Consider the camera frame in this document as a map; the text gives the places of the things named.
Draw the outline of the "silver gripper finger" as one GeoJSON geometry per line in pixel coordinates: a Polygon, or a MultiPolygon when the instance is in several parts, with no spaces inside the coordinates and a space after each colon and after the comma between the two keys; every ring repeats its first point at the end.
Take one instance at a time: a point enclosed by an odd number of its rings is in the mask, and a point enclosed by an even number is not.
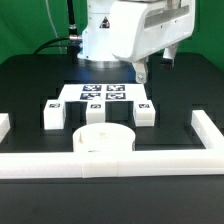
{"type": "Polygon", "coordinates": [[[178,44],[172,44],[164,49],[161,65],[166,69],[172,69],[175,65],[175,57],[178,44]]]}
{"type": "Polygon", "coordinates": [[[136,74],[136,82],[140,84],[145,84],[148,79],[147,59],[143,58],[137,62],[134,62],[133,68],[136,74]]]}

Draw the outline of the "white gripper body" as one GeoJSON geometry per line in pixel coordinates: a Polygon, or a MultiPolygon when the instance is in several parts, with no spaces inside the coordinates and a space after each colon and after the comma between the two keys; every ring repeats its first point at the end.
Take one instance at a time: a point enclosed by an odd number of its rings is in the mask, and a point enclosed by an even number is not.
{"type": "Polygon", "coordinates": [[[192,35],[195,0],[115,1],[110,12],[112,55],[136,62],[192,35]]]}

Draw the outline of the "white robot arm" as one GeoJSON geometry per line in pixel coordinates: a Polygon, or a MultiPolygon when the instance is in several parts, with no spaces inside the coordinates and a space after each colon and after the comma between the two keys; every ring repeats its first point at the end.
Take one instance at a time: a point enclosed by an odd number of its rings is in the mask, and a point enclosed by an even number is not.
{"type": "Polygon", "coordinates": [[[144,84],[150,55],[162,50],[174,65],[179,42],[193,33],[195,7],[196,0],[87,0],[78,58],[98,68],[128,62],[136,81],[144,84]]]}

